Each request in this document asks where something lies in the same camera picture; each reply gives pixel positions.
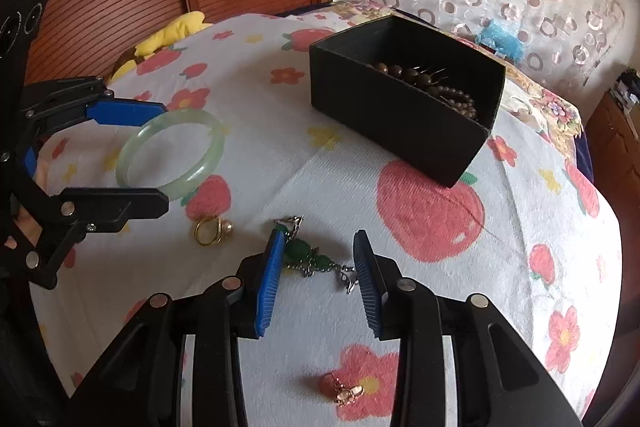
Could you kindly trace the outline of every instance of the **floral bedspread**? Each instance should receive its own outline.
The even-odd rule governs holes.
[[[323,22],[328,15],[316,16]],[[607,201],[505,110],[453,188],[314,110],[308,46],[333,31],[244,15],[159,52],[111,84],[118,97],[163,102],[169,110],[204,108],[223,123],[225,148],[215,172],[165,216],[89,234],[65,259],[57,288],[32,288],[66,390],[73,393],[150,295],[202,292],[264,249],[273,219],[304,214],[299,237],[338,263],[350,262],[353,234],[365,229],[376,253],[436,294],[487,295],[584,413],[607,360],[620,297],[620,233]],[[48,191],[115,186],[118,153],[134,132],[89,121],[54,135],[40,154],[50,162]],[[166,130],[140,151],[130,180],[166,183],[208,142],[201,126]],[[201,247],[194,223],[212,214],[231,220],[235,232]],[[398,343],[373,337],[359,293],[347,295],[333,274],[283,274],[266,336],[239,343],[251,425],[388,425]],[[189,337],[184,427],[191,425],[192,353]],[[452,392],[452,360],[446,367]],[[364,395],[337,408],[327,396],[329,372],[361,385]],[[448,425],[456,425],[455,410],[448,401]]]
[[[321,8],[303,16],[298,20],[318,25],[322,21],[335,30],[355,26],[395,12],[375,1],[346,2],[339,1],[329,7]],[[460,36],[447,33],[467,46],[482,52],[506,67],[506,80],[520,87],[517,96],[503,97],[502,107],[524,122],[531,125],[543,139],[551,143],[565,158],[575,164],[574,137],[582,133],[582,122],[577,108],[555,93],[535,83],[518,68],[496,57],[481,46]]]

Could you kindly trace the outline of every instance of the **green bangle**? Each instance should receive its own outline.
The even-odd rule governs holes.
[[[180,123],[199,123],[209,127],[211,129],[211,144],[196,165],[178,179],[162,185],[158,189],[164,192],[170,201],[177,200],[199,187],[207,176],[216,169],[225,148],[225,133],[222,124],[207,111],[191,108],[177,109],[152,118],[124,144],[116,165],[116,181],[120,187],[130,187],[127,181],[127,172],[134,154],[140,147],[160,131]]]

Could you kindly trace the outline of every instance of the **yellow plush toy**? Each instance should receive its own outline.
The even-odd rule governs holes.
[[[167,26],[140,42],[135,48],[126,51],[116,62],[110,83],[134,69],[143,60],[152,57],[158,49],[171,46],[209,26],[211,24],[204,22],[204,13],[202,12],[189,12],[180,15]]]

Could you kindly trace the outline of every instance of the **wooden nightstand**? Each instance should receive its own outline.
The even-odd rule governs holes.
[[[640,142],[609,92],[600,100],[586,129],[594,185],[620,222],[624,304],[640,296]]]

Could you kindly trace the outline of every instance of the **open box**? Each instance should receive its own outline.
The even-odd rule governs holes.
[[[494,126],[504,67],[426,25],[389,15],[309,49],[312,105],[452,187]],[[477,120],[370,65],[446,68],[442,85],[474,100]]]

